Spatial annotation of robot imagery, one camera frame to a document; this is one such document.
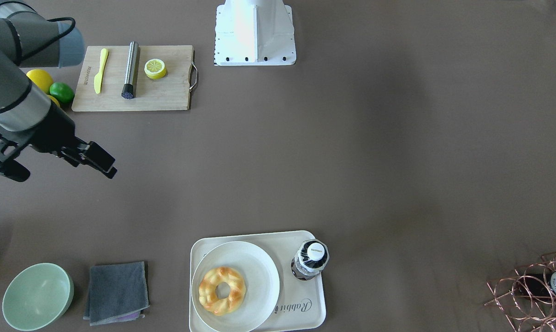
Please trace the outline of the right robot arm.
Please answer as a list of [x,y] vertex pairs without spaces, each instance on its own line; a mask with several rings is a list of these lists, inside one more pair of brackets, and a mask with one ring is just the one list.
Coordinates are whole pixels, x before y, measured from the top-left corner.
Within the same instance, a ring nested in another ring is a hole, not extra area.
[[46,19],[23,0],[0,0],[0,176],[16,182],[30,172],[17,162],[26,147],[113,178],[114,158],[75,135],[73,120],[22,68],[82,63],[84,40],[72,17]]

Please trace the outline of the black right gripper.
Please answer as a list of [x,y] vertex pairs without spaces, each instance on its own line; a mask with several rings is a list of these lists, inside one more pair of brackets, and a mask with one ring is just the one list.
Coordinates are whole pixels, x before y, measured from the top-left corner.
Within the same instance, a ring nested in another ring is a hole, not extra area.
[[59,107],[50,107],[47,116],[36,126],[22,131],[10,131],[0,126],[0,176],[25,182],[30,171],[16,158],[26,148],[53,154],[73,167],[87,165],[112,179],[117,169],[115,158],[99,144],[78,139],[73,120]]

